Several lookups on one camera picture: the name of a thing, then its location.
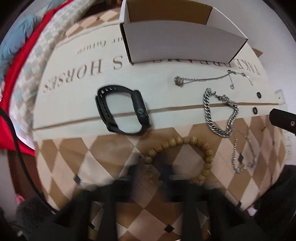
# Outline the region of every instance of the white cardboard box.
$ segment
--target white cardboard box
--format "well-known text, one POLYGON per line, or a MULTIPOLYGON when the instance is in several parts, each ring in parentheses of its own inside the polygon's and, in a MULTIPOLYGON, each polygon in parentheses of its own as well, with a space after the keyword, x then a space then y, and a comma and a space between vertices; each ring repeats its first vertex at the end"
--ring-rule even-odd
POLYGON ((189 0, 124 0, 119 23, 131 63, 165 59, 229 63, 248 40, 218 9, 189 0))

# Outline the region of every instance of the beaded bracelet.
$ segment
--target beaded bracelet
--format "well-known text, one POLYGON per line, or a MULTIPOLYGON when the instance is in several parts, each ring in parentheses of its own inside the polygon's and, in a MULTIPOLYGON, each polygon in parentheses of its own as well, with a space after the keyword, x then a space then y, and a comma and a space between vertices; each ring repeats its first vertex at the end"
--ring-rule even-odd
MULTIPOLYGON (((153 161, 153 158, 160 152, 170 148, 170 147, 175 147, 175 146, 181 146, 184 144, 191 144, 199 147, 205 152, 205 164, 203 166, 203 169, 201 173, 191 180, 193 183, 200 183, 202 182, 206 176, 210 173, 211 167, 212 167, 212 162, 213 162, 213 151, 210 150, 209 144, 205 143, 201 139, 198 139, 197 137, 178 137, 178 138, 171 138, 168 141, 164 141, 160 145, 154 147, 153 149, 150 149, 148 151, 147 156, 145 156, 145 163, 146 163, 146 169, 148 170, 146 172, 146 178, 147 179, 152 179, 152 173, 149 171, 150 165, 153 161)), ((158 181, 158 185, 162 185, 163 182, 161 180, 158 181)))

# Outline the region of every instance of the silver chain bracelet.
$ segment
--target silver chain bracelet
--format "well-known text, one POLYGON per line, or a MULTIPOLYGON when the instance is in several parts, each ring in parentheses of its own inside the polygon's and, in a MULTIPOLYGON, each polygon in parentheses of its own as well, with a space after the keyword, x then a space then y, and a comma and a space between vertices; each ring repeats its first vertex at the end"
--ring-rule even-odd
POLYGON ((237 173, 240 173, 242 172, 243 170, 245 170, 247 167, 250 167, 250 168, 253 168, 256 164, 257 164, 257 160, 256 160, 256 155, 255 155, 255 152, 254 152, 254 149, 253 149, 253 146, 250 142, 250 139, 248 138, 248 136, 246 136, 244 133, 242 133, 236 126, 233 128, 233 132, 234 132, 234 147, 233 147, 233 154, 232 154, 232 160, 231 160, 231 165, 233 167, 233 169, 237 172, 237 173), (252 155, 254 157, 253 159, 253 163, 249 163, 247 166, 244 165, 243 167, 241 168, 238 168, 235 166, 234 164, 234 161, 236 160, 235 158, 235 151, 237 149, 237 134, 236 134, 236 130, 242 134, 246 139, 247 139, 247 142, 249 144, 249 147, 251 149, 251 152, 252 152, 252 155))
POLYGON ((249 78, 248 76, 246 76, 245 73, 238 73, 238 72, 232 71, 232 70, 230 70, 230 69, 227 71, 227 74, 222 75, 222 76, 219 76, 219 77, 215 77, 215 78, 207 78, 207 79, 206 79, 206 78, 204 78, 204 79, 190 79, 190 78, 182 78, 182 77, 180 77, 180 76, 176 76, 175 79, 174 79, 174 81, 175 81, 175 84, 176 84, 177 86, 182 87, 183 85, 188 84, 188 83, 192 83, 192 82, 206 82, 206 81, 209 81, 209 80, 219 80, 219 79, 222 79, 222 78, 224 78, 224 77, 226 77, 226 76, 229 76, 230 81, 231 81, 230 88, 233 90, 233 89, 234 89, 234 85, 233 85, 232 79, 231 79, 231 77, 230 77, 230 74, 240 74, 240 75, 242 75, 243 77, 248 78, 250 84, 253 85, 253 83, 251 82, 250 78, 249 78))
POLYGON ((237 113, 239 111, 239 108, 236 104, 236 102, 233 102, 229 100, 229 98, 226 95, 219 96, 216 95, 216 92, 212 92, 210 88, 207 88, 205 90, 204 96, 203 96, 203 105, 205 110, 205 121, 210 128, 212 132, 214 132, 216 135, 228 138, 232 134, 232 125, 235 120, 235 117, 237 116, 237 113), (210 96, 216 97, 219 101, 222 101, 224 104, 228 105, 229 107, 233 108, 232 115, 228 118, 226 130, 223 131, 220 128, 216 127, 216 125, 213 123, 211 118, 211 111, 210 111, 210 104, 209 104, 209 98, 210 96))

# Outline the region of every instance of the black smartwatch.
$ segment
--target black smartwatch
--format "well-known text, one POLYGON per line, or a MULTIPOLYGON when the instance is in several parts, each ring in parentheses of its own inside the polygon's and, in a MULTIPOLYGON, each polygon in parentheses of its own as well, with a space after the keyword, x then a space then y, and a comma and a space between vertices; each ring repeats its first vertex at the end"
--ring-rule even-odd
POLYGON ((129 88, 120 85, 107 85, 101 87, 98 90, 98 95, 96 96, 96 105, 98 107, 98 111, 103 122, 105 123, 108 131, 110 132, 130 136, 140 136, 143 135, 145 131, 151 126, 144 100, 142 98, 140 91, 138 90, 133 91, 129 88), (106 95, 111 93, 127 93, 131 95, 133 108, 135 110, 139 123, 142 125, 142 128, 139 132, 126 133, 118 128, 118 125, 116 124, 106 102, 106 95))

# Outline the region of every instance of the black cable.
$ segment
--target black cable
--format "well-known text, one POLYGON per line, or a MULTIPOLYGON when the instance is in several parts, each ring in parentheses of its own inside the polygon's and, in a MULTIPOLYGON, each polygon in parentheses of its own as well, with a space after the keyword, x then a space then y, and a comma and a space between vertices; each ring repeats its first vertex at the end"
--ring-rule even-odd
POLYGON ((17 134, 15 133, 15 129, 13 127, 13 123, 11 121, 11 119, 9 118, 9 116, 6 114, 6 112, 0 107, 0 116, 3 117, 3 119, 6 121, 9 130, 12 134, 12 138, 13 138, 13 142, 15 145, 15 150, 17 152, 17 157, 19 158, 20 164, 22 166, 22 170, 28 180, 28 182, 30 183, 32 189, 34 190, 34 192, 37 194, 37 196, 42 200, 42 202, 44 203, 44 205, 52 212, 57 213, 57 210, 55 210, 52 206, 49 205, 49 203, 44 199, 44 197, 39 193, 37 187, 35 186, 27 168, 26 165, 24 163, 24 159, 22 158, 22 154, 20 152, 20 146, 18 144, 18 138, 17 138, 17 134))

